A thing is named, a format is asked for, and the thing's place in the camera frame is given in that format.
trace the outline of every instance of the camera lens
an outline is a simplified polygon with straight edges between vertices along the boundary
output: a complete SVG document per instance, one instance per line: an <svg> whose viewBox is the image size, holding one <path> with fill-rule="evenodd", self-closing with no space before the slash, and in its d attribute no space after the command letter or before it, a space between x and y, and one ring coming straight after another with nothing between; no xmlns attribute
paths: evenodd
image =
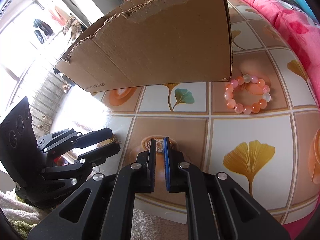
<svg viewBox="0 0 320 240"><path fill-rule="evenodd" d="M30 117L29 109L24 110L24 118L26 119L26 121L29 120L29 117Z"/></svg>
<svg viewBox="0 0 320 240"><path fill-rule="evenodd" d="M22 116L19 116L17 119L17 130L18 133L22 135L24 129Z"/></svg>
<svg viewBox="0 0 320 240"><path fill-rule="evenodd" d="M13 148L17 146L17 137L14 131L10 131L9 133L9 142Z"/></svg>

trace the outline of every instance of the green ginkgo leaf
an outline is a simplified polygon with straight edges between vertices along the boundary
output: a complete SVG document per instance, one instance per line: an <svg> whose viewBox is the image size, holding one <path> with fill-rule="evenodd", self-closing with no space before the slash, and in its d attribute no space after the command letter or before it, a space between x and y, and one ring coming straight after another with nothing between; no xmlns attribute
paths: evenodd
<svg viewBox="0 0 320 240"><path fill-rule="evenodd" d="M192 93L187 89L177 88L174 91L174 95L176 97L176 105L177 104L193 104L195 102Z"/></svg>

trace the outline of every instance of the pink blanket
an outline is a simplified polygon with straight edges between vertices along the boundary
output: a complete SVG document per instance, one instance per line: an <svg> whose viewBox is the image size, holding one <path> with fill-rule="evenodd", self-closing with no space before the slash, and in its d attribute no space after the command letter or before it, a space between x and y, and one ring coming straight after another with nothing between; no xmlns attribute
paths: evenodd
<svg viewBox="0 0 320 240"><path fill-rule="evenodd" d="M259 11L291 46L308 73L320 102L320 28L300 11L286 8L280 0L243 0ZM294 239L309 222L308 216L284 225Z"/></svg>

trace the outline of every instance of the clear bead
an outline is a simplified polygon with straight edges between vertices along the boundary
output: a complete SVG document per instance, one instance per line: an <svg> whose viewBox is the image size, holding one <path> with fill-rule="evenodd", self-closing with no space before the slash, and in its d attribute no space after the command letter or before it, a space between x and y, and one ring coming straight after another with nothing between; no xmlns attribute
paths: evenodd
<svg viewBox="0 0 320 240"><path fill-rule="evenodd" d="M243 79L245 83L249 83L251 81L251 76L248 74L244 74Z"/></svg>
<svg viewBox="0 0 320 240"><path fill-rule="evenodd" d="M262 98L267 102L269 102L271 100L271 95L269 93L265 93L263 94Z"/></svg>

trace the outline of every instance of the beaded bracelet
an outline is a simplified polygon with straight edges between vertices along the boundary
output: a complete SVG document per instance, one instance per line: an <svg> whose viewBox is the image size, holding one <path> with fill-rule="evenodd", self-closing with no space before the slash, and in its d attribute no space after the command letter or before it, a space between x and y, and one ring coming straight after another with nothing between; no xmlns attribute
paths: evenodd
<svg viewBox="0 0 320 240"><path fill-rule="evenodd" d="M254 84L258 84L260 88L262 88L263 96L262 99L259 100L258 103L252 104L252 106L243 106L240 103L236 103L233 99L233 90L238 85L242 85L243 83L252 82ZM235 110L237 114L251 114L259 113L260 109L265 109L267 107L267 102L271 100L271 96L269 94L270 87L266 85L263 79L258 79L256 76L250 76L245 74L243 77L237 77L237 79L233 79L230 81L230 84L226 85L226 92L224 93L224 98L227 100L227 107Z"/></svg>

